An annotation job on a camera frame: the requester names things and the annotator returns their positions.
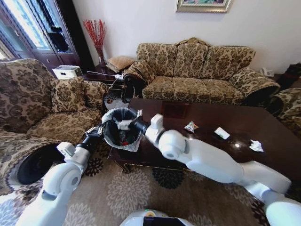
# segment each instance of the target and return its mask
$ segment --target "wooden cabinet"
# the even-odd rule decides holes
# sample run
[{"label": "wooden cabinet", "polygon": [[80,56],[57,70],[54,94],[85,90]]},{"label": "wooden cabinet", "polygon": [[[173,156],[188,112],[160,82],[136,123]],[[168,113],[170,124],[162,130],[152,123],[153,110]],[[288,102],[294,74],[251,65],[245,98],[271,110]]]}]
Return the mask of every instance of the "wooden cabinet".
[{"label": "wooden cabinet", "polygon": [[[0,39],[15,58],[36,58],[51,72],[59,65],[78,65],[83,72],[91,70],[94,65],[89,51],[82,51],[88,47],[73,3],[68,0],[58,3],[56,0],[0,0]],[[75,37],[77,46],[70,35],[74,31],[68,29],[71,22],[71,30],[74,26],[80,29]]]}]

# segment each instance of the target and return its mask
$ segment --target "framed picture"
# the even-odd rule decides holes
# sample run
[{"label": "framed picture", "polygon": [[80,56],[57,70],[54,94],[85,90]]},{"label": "framed picture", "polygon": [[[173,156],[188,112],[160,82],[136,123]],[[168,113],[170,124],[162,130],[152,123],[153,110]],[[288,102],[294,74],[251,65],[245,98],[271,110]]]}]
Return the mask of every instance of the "framed picture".
[{"label": "framed picture", "polygon": [[233,0],[178,0],[177,12],[226,13]]}]

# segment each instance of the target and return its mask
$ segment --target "black trash bag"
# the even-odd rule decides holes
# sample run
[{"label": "black trash bag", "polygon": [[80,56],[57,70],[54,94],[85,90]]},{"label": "black trash bag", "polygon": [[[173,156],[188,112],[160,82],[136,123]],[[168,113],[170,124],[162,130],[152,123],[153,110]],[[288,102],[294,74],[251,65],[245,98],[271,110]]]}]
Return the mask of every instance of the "black trash bag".
[{"label": "black trash bag", "polygon": [[128,108],[115,108],[109,110],[102,117],[102,124],[105,124],[103,135],[108,145],[131,152],[137,152],[142,133],[136,128],[129,131],[119,130],[117,122],[122,120],[135,119],[137,112]]}]

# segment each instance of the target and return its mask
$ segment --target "vase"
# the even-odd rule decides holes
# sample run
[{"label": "vase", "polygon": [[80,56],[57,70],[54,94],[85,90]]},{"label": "vase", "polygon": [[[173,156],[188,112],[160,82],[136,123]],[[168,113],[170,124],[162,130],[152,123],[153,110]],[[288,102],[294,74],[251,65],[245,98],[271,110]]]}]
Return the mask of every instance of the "vase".
[{"label": "vase", "polygon": [[100,50],[98,52],[98,56],[99,56],[99,65],[101,67],[105,67],[106,66],[106,61],[105,61],[105,58],[104,58],[104,55],[103,55],[103,50]]}]

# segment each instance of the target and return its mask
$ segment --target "white wall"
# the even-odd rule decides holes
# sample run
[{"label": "white wall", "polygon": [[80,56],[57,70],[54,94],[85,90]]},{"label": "white wall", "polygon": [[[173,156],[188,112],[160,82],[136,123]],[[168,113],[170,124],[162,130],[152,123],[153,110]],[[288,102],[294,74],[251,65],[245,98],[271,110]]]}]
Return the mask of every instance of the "white wall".
[{"label": "white wall", "polygon": [[[250,65],[283,73],[301,61],[301,0],[233,0],[227,14],[176,13],[177,0],[73,0],[79,20],[102,19],[106,57],[136,56],[141,42],[176,43],[197,37],[212,45],[256,50]],[[93,62],[97,52],[84,29]]]}]

